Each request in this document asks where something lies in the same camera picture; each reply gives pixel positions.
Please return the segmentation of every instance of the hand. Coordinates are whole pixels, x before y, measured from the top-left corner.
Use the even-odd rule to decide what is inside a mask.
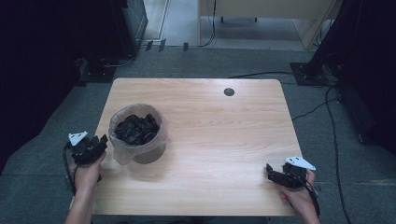
[[[89,167],[78,167],[75,173],[76,196],[70,212],[67,215],[66,224],[92,223],[93,196],[97,189],[97,181],[100,174],[100,163],[105,159],[106,152]],[[72,161],[70,170],[76,168]]]
[[[89,167],[78,167],[75,173],[75,187],[78,194],[85,196],[93,195],[97,189],[97,180],[100,174],[100,164],[105,159],[106,152],[104,152],[99,159],[97,159]],[[76,168],[74,161],[69,165],[69,170]]]
[[[311,170],[306,169],[306,180],[314,186],[315,174]],[[290,191],[287,188],[276,184],[280,190],[280,198],[283,203],[290,203],[304,224],[320,223],[314,203],[306,189]]]

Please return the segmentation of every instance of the black pieces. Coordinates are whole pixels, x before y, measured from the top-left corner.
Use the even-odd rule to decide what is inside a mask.
[[[160,126],[151,114],[144,119],[131,115],[117,125],[114,133],[128,145],[142,146],[149,143],[159,130]]]

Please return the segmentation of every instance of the gray carpet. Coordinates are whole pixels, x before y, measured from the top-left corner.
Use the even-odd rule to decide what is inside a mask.
[[[314,52],[254,49],[189,49],[155,47],[141,51],[115,77],[226,78],[268,71],[290,72],[289,63],[308,62]],[[281,80],[292,118],[325,102],[328,88],[299,87],[289,75],[258,78]],[[65,191],[62,148],[67,135],[95,132],[111,84],[75,87],[52,115],[42,133],[8,159],[0,176],[0,223],[62,223],[72,195]],[[336,90],[330,99],[336,98]],[[352,223],[395,223],[396,158],[377,146],[358,141],[344,105],[329,102],[339,147],[339,170],[346,210]],[[317,167],[322,223],[347,223],[335,177],[332,124],[326,106],[296,119],[294,128],[304,157]],[[127,217],[95,216],[94,223],[117,223]],[[274,223],[299,223],[275,217]]]

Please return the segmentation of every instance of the plastic container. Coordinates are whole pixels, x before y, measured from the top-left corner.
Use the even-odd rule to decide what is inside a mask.
[[[142,146],[132,146],[117,138],[114,131],[120,122],[131,115],[145,118],[147,114],[151,114],[160,126],[150,142]],[[167,124],[163,115],[154,106],[145,104],[128,105],[117,112],[110,120],[108,135],[114,147],[114,160],[120,165],[126,165],[130,161],[147,164],[158,160],[165,151],[168,139]]]

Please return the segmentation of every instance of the black stand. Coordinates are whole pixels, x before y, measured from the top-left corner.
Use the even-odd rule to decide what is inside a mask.
[[[79,68],[81,73],[79,86],[85,86],[88,82],[111,83],[117,67],[91,66],[86,60]]]
[[[308,63],[290,63],[291,71],[299,86],[326,86],[329,80],[325,76],[310,76],[305,68]]]

